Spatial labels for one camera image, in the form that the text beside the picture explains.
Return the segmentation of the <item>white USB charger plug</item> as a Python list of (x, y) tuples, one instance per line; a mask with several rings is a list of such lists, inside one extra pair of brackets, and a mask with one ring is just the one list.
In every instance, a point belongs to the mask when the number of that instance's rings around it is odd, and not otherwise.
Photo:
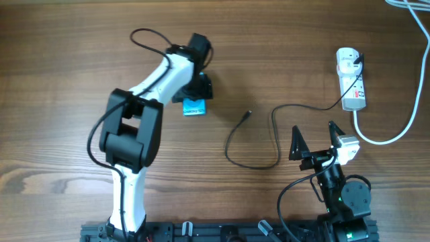
[(363, 69), (361, 57), (351, 58), (340, 57), (337, 60), (337, 74), (340, 77), (352, 77), (357, 76), (361, 73)]

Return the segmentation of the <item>Galaxy S25 smartphone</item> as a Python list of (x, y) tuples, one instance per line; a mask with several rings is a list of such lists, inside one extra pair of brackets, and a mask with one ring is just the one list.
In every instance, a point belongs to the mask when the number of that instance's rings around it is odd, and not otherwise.
[(193, 101), (185, 98), (183, 100), (183, 115), (184, 116), (203, 116), (206, 114), (206, 101), (198, 99)]

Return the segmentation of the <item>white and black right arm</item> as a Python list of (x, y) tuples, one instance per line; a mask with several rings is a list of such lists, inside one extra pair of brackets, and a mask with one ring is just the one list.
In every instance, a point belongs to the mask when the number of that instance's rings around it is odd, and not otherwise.
[(329, 122), (331, 146), (310, 151), (299, 128), (292, 128), (290, 160), (300, 160), (300, 170), (313, 170), (320, 187), (318, 197), (327, 209), (312, 222), (307, 241), (365, 241), (370, 230), (365, 217), (371, 214), (371, 184), (361, 175), (344, 175), (342, 166), (354, 159), (359, 141)]

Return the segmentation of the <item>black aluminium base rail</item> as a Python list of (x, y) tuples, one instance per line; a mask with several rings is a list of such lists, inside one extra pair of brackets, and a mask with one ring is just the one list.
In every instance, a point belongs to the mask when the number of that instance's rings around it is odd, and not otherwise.
[[(329, 225), (315, 220), (296, 220), (288, 225), (300, 241), (367, 241), (380, 240), (376, 221)], [(265, 220), (259, 223), (146, 223), (137, 235), (128, 235), (129, 241), (292, 241), (284, 228)]]

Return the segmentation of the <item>white power strip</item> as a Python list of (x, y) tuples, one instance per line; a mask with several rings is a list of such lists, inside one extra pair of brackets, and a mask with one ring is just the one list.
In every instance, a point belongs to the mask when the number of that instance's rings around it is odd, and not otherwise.
[[(337, 60), (340, 57), (351, 58), (361, 57), (362, 64), (364, 64), (363, 54), (360, 54), (357, 50), (350, 47), (343, 47), (338, 49), (336, 52)], [(339, 76), (339, 87), (341, 93), (342, 108), (345, 111), (352, 112), (358, 111), (366, 107), (366, 94), (364, 90), (363, 69), (357, 76), (352, 77), (340, 77)]]

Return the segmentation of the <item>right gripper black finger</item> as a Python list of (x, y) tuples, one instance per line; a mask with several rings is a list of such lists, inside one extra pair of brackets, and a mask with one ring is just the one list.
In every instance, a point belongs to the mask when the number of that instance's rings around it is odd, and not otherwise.
[(310, 155), (310, 150), (297, 126), (292, 127), (292, 142), (289, 160), (302, 160)]
[(345, 133), (333, 121), (329, 122), (329, 134), (331, 138), (331, 144), (334, 147), (340, 147), (341, 145), (338, 138), (345, 135)]

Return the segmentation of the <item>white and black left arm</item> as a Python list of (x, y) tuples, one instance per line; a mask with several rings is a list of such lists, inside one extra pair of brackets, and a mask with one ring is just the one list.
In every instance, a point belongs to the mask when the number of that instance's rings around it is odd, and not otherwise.
[(142, 83), (111, 92), (99, 140), (114, 179), (108, 237), (137, 241), (142, 236), (145, 176), (161, 143), (163, 110), (169, 102), (212, 99), (212, 82), (203, 72), (212, 55), (207, 37), (193, 34), (185, 46), (170, 45), (161, 64)]

